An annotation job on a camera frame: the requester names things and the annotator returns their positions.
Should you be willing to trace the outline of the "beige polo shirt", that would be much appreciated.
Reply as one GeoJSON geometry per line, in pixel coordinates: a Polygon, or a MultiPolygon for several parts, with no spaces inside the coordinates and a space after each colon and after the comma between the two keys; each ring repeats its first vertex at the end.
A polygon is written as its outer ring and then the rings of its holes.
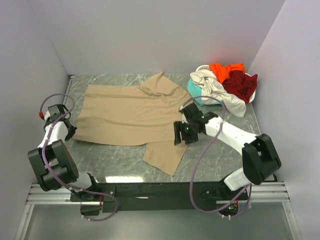
{"type": "Polygon", "coordinates": [[[143,161],[173,176],[187,149],[174,144],[174,122],[191,95],[163,73],[135,86],[93,85],[84,93],[75,140],[112,146],[145,145],[143,161]]]}

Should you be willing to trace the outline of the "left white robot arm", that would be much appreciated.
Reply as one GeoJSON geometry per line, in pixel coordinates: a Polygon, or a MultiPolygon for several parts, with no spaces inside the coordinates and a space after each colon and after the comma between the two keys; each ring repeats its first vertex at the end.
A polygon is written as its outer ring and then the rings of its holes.
{"type": "Polygon", "coordinates": [[[62,187],[43,160],[42,149],[44,149],[49,166],[62,182],[72,191],[82,194],[88,201],[96,200],[100,195],[100,188],[95,178],[89,173],[78,171],[65,145],[77,129],[69,121],[71,114],[67,107],[55,104],[49,106],[46,113],[40,112],[39,115],[45,120],[45,135],[38,147],[27,153],[27,157],[42,190],[47,192],[62,187]]]}

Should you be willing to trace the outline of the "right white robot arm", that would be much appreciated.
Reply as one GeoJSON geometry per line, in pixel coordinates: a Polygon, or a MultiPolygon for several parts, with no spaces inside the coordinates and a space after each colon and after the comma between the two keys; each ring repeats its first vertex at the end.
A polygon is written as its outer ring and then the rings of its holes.
{"type": "Polygon", "coordinates": [[[244,131],[213,112],[203,113],[195,103],[181,106],[182,120],[174,122],[174,145],[182,141],[191,144],[202,133],[222,141],[242,156],[242,167],[222,180],[219,193],[230,200],[237,190],[249,185],[259,185],[273,175],[282,163],[270,136],[244,131]]]}

